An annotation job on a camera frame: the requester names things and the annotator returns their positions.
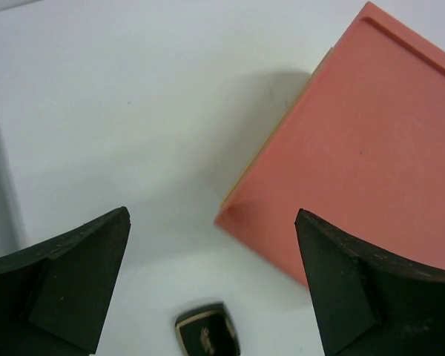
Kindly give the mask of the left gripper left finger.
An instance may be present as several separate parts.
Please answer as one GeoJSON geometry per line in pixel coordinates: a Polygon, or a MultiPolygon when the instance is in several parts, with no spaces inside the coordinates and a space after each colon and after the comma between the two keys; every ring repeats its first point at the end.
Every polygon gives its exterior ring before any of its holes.
{"type": "Polygon", "coordinates": [[[0,257],[0,355],[93,355],[131,229],[116,208],[0,257]]]}

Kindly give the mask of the orange drawer box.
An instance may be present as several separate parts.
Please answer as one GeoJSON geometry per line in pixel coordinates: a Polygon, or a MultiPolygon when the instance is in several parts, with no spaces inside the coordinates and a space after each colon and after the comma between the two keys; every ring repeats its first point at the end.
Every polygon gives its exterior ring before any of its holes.
{"type": "Polygon", "coordinates": [[[215,223],[306,283],[297,212],[445,269],[445,52],[367,3],[215,223]]]}

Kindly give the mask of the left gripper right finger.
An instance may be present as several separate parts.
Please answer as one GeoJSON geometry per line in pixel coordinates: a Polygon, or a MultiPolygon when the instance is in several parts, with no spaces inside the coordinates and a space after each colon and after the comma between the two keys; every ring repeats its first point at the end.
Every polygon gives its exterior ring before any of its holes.
{"type": "Polygon", "coordinates": [[[304,209],[295,228],[325,355],[445,355],[445,270],[304,209]]]}

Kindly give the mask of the black square compact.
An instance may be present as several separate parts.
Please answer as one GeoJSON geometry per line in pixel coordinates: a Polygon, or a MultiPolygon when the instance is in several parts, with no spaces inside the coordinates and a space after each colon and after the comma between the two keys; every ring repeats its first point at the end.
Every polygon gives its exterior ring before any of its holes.
{"type": "Polygon", "coordinates": [[[237,330],[222,302],[209,303],[180,314],[175,335],[185,356],[239,356],[237,330]]]}

